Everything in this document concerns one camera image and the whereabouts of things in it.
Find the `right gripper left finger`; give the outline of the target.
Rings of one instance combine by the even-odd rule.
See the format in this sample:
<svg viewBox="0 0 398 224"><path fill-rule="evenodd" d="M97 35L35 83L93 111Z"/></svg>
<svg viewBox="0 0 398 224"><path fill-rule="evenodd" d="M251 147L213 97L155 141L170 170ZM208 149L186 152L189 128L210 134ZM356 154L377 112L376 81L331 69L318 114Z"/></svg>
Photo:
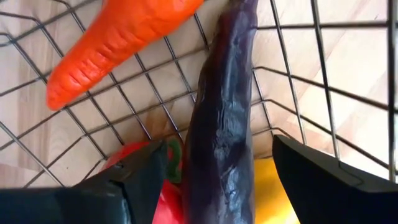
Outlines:
<svg viewBox="0 0 398 224"><path fill-rule="evenodd" d="M156 141L73 187L2 189L1 223L151 223L166 165Z"/></svg>

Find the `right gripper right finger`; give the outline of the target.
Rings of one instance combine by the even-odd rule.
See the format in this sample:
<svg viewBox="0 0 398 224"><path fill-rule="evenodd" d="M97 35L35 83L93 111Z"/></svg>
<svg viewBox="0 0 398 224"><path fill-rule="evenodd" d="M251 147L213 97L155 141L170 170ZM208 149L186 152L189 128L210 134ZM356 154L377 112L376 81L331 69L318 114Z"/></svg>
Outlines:
<svg viewBox="0 0 398 224"><path fill-rule="evenodd" d="M397 223L397 184L280 134L272 155L300 223Z"/></svg>

